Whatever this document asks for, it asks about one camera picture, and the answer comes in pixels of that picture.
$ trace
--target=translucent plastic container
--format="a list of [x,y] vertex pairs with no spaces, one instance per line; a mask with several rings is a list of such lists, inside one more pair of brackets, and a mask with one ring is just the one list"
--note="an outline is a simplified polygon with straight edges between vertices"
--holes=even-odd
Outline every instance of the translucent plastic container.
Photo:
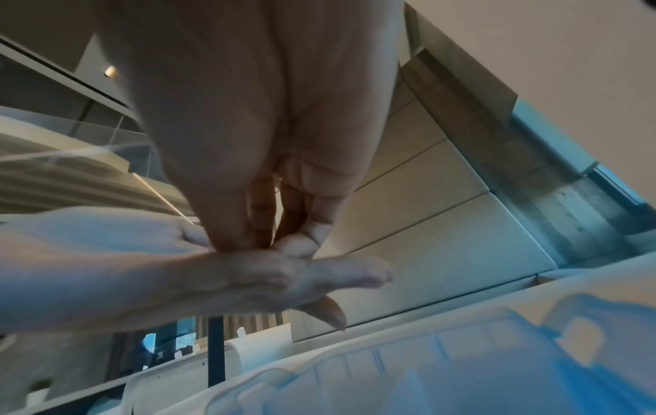
[[541,327],[498,310],[430,334],[339,347],[224,390],[204,413],[646,414],[655,397],[656,311],[574,295]]

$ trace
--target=wooden floor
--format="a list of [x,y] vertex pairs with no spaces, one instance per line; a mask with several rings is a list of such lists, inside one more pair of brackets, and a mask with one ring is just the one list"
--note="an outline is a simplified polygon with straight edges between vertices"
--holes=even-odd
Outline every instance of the wooden floor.
[[556,159],[518,122],[502,126],[426,51],[403,81],[559,267],[598,267],[637,252],[625,236],[654,227]]

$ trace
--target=light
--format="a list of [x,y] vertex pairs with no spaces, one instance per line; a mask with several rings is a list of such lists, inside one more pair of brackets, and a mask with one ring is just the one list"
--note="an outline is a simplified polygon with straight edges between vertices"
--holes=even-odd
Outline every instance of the light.
[[105,76],[108,78],[114,78],[114,75],[116,75],[116,68],[113,66],[108,67],[105,69]]

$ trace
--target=human hand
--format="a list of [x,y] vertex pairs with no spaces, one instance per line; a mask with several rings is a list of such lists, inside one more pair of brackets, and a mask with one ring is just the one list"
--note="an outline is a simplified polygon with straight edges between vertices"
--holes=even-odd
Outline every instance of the human hand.
[[373,258],[306,260],[269,250],[218,254],[182,218],[68,208],[0,225],[0,333],[129,331],[191,316],[278,312],[326,299],[315,315],[344,329],[336,289],[389,280]]
[[309,258],[366,172],[401,0],[98,0],[100,38],[218,250]]

